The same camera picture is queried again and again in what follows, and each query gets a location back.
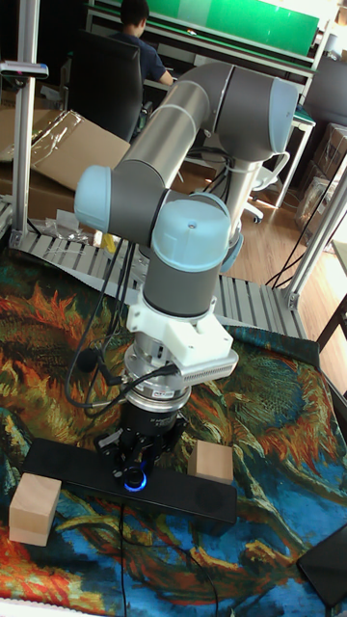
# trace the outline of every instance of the wooden block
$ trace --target wooden block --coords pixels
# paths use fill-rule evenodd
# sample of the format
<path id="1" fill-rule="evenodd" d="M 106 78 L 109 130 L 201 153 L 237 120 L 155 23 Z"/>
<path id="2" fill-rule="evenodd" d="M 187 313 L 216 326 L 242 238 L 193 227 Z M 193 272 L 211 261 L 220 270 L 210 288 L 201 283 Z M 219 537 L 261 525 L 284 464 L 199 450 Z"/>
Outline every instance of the wooden block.
<path id="1" fill-rule="evenodd" d="M 26 529 L 16 529 L 10 527 L 9 539 L 11 542 L 20 542 L 21 544 L 34 544 L 36 547 L 46 547 L 49 533 L 35 533 L 35 531 L 27 531 Z"/>
<path id="2" fill-rule="evenodd" d="M 198 478 L 231 484 L 232 448 L 219 443 L 197 440 L 188 460 L 188 473 Z"/>
<path id="3" fill-rule="evenodd" d="M 61 486 L 60 480 L 23 473 L 10 505 L 10 540 L 47 544 Z"/>

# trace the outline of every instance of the wooden floor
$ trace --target wooden floor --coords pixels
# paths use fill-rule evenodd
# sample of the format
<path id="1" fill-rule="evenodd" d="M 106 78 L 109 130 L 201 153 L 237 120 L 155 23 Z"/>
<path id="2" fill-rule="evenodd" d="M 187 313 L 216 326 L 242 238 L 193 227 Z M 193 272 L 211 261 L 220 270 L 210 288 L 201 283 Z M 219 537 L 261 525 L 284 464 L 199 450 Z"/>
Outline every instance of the wooden floor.
<path id="1" fill-rule="evenodd" d="M 197 178 L 190 168 L 182 172 L 184 183 L 176 180 L 175 190 L 190 192 L 197 185 Z M 280 209 L 260 205 L 264 219 L 260 224 L 253 216 L 244 212 L 242 217 L 244 245 L 227 276 L 266 283 L 277 274 L 294 247 L 300 232 L 294 221 L 295 207 L 283 205 Z M 298 247 L 293 259 L 306 249 L 304 241 Z M 286 271 L 281 278 L 285 281 L 296 270 Z M 335 255 L 322 253 L 302 292 L 299 313 L 307 332 L 307 338 L 316 340 L 346 294 L 347 278 Z M 347 389 L 347 343 L 343 332 L 338 329 L 321 354 L 321 366 L 336 387 Z"/>

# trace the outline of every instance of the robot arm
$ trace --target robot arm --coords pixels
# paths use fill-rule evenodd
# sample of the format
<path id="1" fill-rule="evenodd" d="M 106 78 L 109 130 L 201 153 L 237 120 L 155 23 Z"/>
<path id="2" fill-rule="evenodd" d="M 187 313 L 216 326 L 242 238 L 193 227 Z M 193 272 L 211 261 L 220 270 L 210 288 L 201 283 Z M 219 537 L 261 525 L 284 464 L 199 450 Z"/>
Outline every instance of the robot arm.
<path id="1" fill-rule="evenodd" d="M 126 393 L 116 437 L 99 446 L 116 449 L 116 477 L 125 477 L 141 443 L 151 463 L 172 447 L 191 386 L 227 376 L 237 364 L 232 337 L 213 315 L 213 292 L 258 169 L 285 148 L 296 102 L 296 89 L 279 79 L 220 63 L 195 68 L 114 170 L 91 167 L 78 184 L 81 222 L 151 249 L 145 284 L 128 312 L 135 340 L 124 357 L 130 380 L 148 378 Z M 168 188 L 200 128 L 216 133 L 234 161 L 227 204 Z M 168 363 L 175 374 L 150 378 Z"/>

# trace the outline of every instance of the desk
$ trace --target desk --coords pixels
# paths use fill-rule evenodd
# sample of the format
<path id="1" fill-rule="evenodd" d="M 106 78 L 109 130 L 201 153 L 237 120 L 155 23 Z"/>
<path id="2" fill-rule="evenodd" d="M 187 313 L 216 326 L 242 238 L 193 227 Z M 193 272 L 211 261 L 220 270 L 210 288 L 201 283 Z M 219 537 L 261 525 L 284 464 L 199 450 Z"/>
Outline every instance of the desk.
<path id="1" fill-rule="evenodd" d="M 18 252 L 2 255 L 0 291 L 0 598 L 122 615 L 117 505 L 63 490 L 47 549 L 8 542 L 9 503 L 33 437 L 93 448 L 93 437 L 118 421 L 114 409 L 90 422 L 64 396 L 72 348 L 97 294 Z M 93 336 L 105 332 L 112 306 L 112 299 L 104 303 Z M 194 388 L 184 410 L 189 429 L 161 463 L 185 472 L 195 439 L 233 443 L 237 524 L 211 538 L 184 518 L 125 508 L 125 538 L 146 545 L 124 543 L 129 617 L 215 615 L 213 589 L 180 549 L 214 581 L 221 615 L 326 615 L 295 565 L 345 523 L 347 507 L 347 448 L 314 367 L 316 345 L 260 330 L 230 332 L 239 365 L 230 378 Z M 129 340 L 122 331 L 110 349 L 117 371 Z M 78 395 L 88 378 L 74 379 Z"/>

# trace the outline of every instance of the light blue joint cap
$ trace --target light blue joint cap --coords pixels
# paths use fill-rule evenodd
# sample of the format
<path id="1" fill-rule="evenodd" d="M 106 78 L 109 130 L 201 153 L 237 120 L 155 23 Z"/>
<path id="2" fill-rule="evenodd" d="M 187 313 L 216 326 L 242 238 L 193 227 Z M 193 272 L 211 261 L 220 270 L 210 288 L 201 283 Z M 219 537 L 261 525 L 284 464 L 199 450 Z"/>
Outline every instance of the light blue joint cap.
<path id="1" fill-rule="evenodd" d="M 230 217 L 225 204 L 208 194 L 205 201 L 169 201 L 159 212 L 151 248 L 167 265 L 183 272 L 204 272 L 218 266 L 227 254 Z"/>
<path id="2" fill-rule="evenodd" d="M 285 150 L 297 102 L 298 91 L 294 84 L 276 77 L 271 87 L 269 106 L 270 144 L 274 153 Z"/>
<path id="3" fill-rule="evenodd" d="M 106 233 L 110 224 L 111 170 L 92 165 L 77 184 L 74 211 L 77 219 L 92 229 Z"/>

